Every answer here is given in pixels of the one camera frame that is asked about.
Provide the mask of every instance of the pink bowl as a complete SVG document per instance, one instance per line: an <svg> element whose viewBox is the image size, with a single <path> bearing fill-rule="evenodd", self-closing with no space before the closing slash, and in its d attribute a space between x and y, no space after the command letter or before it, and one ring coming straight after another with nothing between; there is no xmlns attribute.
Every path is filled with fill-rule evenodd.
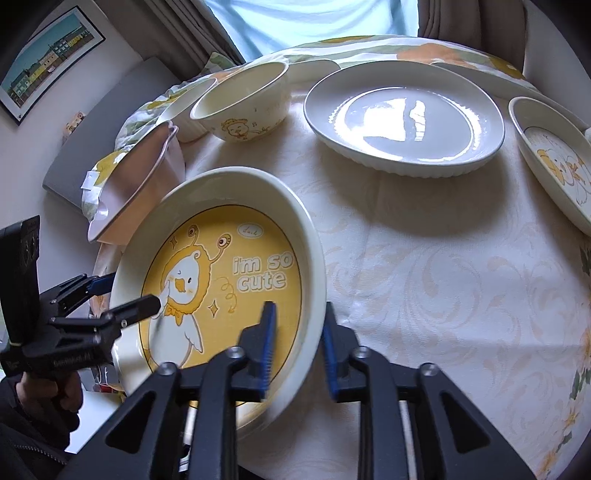
<svg viewBox="0 0 591 480"><path fill-rule="evenodd" d="M146 215L185 178L175 127L163 122L117 164L99 196L89 242L127 245Z"/></svg>

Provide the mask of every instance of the person's hand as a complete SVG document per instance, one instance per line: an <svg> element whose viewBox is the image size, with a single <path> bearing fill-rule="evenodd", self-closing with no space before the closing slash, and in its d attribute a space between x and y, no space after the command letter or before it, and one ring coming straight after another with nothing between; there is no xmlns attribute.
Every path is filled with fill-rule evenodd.
<svg viewBox="0 0 591 480"><path fill-rule="evenodd" d="M60 391L64 397L60 400L60 406L72 413L78 413L82 406L82 383L77 372L70 374L63 381L57 383L46 378L37 378L30 373L23 373L22 379L16 385L17 397L22 409L31 417L45 420L46 405L48 400L55 397Z"/></svg>

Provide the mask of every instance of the light blue sky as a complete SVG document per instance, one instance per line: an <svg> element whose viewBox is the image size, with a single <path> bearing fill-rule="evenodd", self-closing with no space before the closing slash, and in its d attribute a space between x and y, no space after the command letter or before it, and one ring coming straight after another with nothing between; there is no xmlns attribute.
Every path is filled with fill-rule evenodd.
<svg viewBox="0 0 591 480"><path fill-rule="evenodd" d="M53 45L57 40L64 35L81 26L78 17L72 12L67 17L63 18L58 24L51 27L43 35L39 36L29 47L20 52L17 59L8 70L8 73L2 81L2 88L8 91L12 81L23 71L29 68L37 60L43 57L47 52L49 45Z"/></svg>

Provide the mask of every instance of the cartoon duck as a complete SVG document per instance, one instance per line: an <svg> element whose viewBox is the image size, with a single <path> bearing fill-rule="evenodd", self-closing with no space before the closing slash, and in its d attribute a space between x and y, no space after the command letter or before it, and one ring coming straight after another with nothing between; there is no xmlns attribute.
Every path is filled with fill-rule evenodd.
<svg viewBox="0 0 591 480"><path fill-rule="evenodd" d="M573 154L562 155L553 148L539 148L538 155L562 185L574 187L574 196L579 205L587 203L591 194L591 174L581 158Z"/></svg>
<svg viewBox="0 0 591 480"><path fill-rule="evenodd" d="M241 118L239 120L230 118L222 123L222 130L228 132L231 136L246 140L248 136L248 120Z"/></svg>
<svg viewBox="0 0 591 480"><path fill-rule="evenodd" d="M195 312L209 289L212 264L220 259L232 237L224 233L217 239L217 254L209 258L197 244L199 230L189 227L193 243L176 252L166 263L159 295L161 308L150 320L150 356L157 364L174 362L182 367L191 349L203 353L203 340Z"/></svg>

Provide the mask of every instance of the painting of buildings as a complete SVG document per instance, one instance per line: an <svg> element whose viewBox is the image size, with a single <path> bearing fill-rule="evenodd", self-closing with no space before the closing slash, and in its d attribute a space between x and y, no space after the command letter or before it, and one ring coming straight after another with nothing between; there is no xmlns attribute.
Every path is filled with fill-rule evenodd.
<svg viewBox="0 0 591 480"><path fill-rule="evenodd" d="M14 61L1 83L2 104L22 121L43 92L103 40L78 7L65 13L31 39Z"/></svg>

